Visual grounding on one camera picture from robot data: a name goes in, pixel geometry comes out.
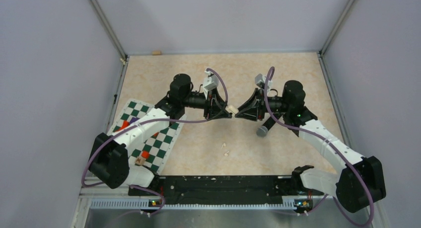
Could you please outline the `cream earbud charging case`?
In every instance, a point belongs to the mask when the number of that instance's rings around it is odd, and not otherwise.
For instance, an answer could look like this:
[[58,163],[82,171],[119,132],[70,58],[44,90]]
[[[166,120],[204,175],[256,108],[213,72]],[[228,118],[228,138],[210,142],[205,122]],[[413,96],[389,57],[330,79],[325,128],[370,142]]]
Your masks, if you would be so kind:
[[236,115],[239,112],[239,110],[233,105],[228,105],[226,110],[232,115]]

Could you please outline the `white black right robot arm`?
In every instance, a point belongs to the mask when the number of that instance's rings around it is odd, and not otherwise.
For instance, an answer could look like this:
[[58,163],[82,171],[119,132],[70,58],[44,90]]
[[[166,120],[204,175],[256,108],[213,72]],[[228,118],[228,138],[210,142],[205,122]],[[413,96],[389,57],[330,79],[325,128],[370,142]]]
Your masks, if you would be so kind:
[[364,157],[352,150],[328,131],[304,104],[303,85],[289,80],[281,96],[265,98],[270,85],[258,75],[252,96],[236,112],[236,118],[251,121],[263,120],[265,114],[273,114],[257,130],[259,137],[265,137],[269,130],[283,119],[289,130],[307,141],[335,169],[336,173],[317,170],[312,165],[297,167],[292,172],[291,188],[297,194],[309,189],[333,196],[346,211],[355,213],[367,206],[369,200],[377,202],[386,197],[382,164],[375,156]]

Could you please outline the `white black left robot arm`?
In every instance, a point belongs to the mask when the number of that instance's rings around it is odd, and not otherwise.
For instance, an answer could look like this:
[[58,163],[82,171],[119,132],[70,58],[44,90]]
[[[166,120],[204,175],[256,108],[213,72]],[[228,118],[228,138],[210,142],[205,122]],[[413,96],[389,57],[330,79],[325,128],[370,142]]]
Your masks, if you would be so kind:
[[90,171],[102,184],[115,189],[121,185],[139,186],[148,195],[159,189],[156,172],[142,164],[142,154],[132,156],[147,139],[182,120],[186,108],[202,109],[204,119],[230,119],[232,117],[258,120],[263,116],[259,111],[252,113],[254,99],[236,108],[222,99],[218,85],[223,84],[220,76],[212,69],[206,70],[207,77],[202,84],[202,92],[193,90],[193,83],[187,74],[177,74],[169,86],[167,94],[143,117],[110,135],[99,134],[93,144],[85,171]]

